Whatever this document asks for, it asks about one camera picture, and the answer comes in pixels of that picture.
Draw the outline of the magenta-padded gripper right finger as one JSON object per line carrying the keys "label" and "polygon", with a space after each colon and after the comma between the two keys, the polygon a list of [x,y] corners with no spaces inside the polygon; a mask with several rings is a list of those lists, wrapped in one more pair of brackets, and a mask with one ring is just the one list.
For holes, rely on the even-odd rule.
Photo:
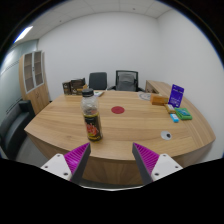
{"label": "magenta-padded gripper right finger", "polygon": [[132,153],[144,185],[182,169],[168,154],[157,154],[137,143],[133,144]]}

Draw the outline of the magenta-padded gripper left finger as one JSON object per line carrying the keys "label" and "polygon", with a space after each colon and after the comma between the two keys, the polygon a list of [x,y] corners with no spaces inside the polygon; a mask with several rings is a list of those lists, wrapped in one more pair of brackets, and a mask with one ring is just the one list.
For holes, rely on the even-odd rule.
{"label": "magenta-padded gripper left finger", "polygon": [[79,184],[90,153],[90,144],[86,143],[69,151],[65,155],[55,154],[42,166],[42,169],[72,183]]}

